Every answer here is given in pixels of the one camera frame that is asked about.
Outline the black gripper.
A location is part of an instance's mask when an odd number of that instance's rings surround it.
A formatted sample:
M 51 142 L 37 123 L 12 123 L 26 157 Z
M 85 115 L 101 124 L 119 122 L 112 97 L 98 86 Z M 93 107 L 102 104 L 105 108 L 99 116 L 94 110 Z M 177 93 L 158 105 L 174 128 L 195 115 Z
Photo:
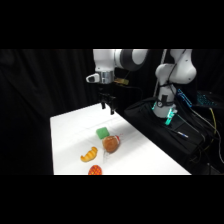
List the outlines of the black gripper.
M 101 101 L 102 109 L 106 109 L 106 103 L 111 103 L 115 99 L 114 85 L 113 84 L 100 84 L 99 85 L 99 100 Z M 110 104 L 110 114 L 115 113 L 115 104 Z

